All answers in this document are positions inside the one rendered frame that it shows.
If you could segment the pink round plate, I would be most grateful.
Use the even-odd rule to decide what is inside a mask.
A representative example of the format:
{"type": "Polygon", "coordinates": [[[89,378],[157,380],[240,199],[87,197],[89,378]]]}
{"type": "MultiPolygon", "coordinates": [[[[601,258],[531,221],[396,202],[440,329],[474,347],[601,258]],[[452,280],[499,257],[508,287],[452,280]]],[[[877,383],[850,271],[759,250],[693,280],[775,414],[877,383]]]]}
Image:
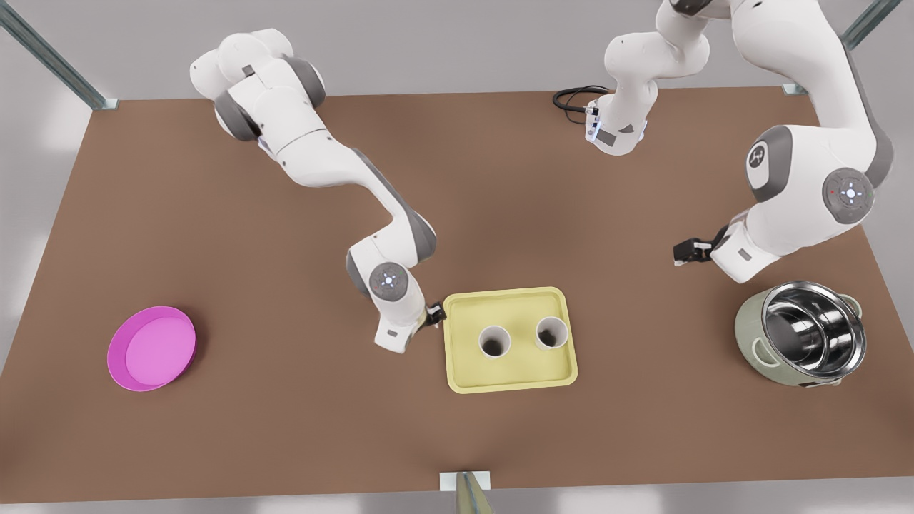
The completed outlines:
{"type": "Polygon", "coordinates": [[[196,355],[196,329],[185,312],[154,306],[134,313],[112,335],[106,364],[111,379],[135,393],[173,383],[196,355]]]}

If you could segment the white IKEA cup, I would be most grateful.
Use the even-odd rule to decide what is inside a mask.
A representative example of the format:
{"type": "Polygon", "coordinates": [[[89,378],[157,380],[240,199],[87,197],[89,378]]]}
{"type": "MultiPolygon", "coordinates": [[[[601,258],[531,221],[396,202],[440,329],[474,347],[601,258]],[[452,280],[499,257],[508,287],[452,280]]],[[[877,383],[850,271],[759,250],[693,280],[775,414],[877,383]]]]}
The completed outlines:
{"type": "Polygon", "coordinates": [[[511,345],[511,335],[503,326],[486,326],[478,335],[478,347],[489,359],[502,358],[510,351],[511,345]]]}
{"type": "Polygon", "coordinates": [[[564,347],[568,341],[569,328],[563,319],[546,316],[536,324],[535,343],[542,351],[564,347]]]}

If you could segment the silver frame post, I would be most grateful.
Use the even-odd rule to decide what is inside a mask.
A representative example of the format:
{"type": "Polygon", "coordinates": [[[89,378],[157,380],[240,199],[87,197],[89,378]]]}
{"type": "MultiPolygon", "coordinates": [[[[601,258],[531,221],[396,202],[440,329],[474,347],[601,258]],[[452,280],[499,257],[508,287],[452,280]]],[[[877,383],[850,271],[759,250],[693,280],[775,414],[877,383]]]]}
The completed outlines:
{"type": "Polygon", "coordinates": [[[20,16],[7,0],[0,0],[0,27],[20,43],[91,110],[110,111],[119,106],[117,99],[107,98],[92,86],[36,29],[20,16]]]}
{"type": "Polygon", "coordinates": [[[853,51],[866,40],[901,4],[903,0],[871,0],[849,25],[836,34],[846,51],[853,51]]]}
{"type": "Polygon", "coordinates": [[[455,514],[494,514],[486,497],[492,489],[491,472],[460,471],[438,475],[438,490],[455,493],[455,514]]]}

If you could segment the yellow rectangular tray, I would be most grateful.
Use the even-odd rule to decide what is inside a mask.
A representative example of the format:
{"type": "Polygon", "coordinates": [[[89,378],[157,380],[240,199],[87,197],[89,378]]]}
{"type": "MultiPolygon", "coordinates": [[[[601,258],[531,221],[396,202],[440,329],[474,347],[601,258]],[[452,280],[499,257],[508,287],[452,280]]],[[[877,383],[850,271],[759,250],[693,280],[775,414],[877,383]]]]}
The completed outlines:
{"type": "Polygon", "coordinates": [[[555,287],[455,293],[443,303],[445,370],[455,393],[500,393],[526,388],[568,386],[578,377],[567,299],[555,287]],[[540,319],[555,316],[569,328],[564,347],[536,347],[540,319]],[[486,326],[503,326],[512,338],[502,358],[484,357],[478,335],[486,326]]]}

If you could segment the green pot with steel interior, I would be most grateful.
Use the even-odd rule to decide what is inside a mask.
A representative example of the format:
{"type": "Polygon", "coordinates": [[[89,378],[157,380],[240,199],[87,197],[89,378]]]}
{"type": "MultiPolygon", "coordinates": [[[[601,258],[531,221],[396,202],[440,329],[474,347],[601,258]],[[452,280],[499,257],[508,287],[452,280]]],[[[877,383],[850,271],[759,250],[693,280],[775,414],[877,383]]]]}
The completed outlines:
{"type": "Polygon", "coordinates": [[[858,300],[823,284],[782,283],[742,303],[735,341],[745,361],[774,383],[836,386],[866,352],[858,300]]]}

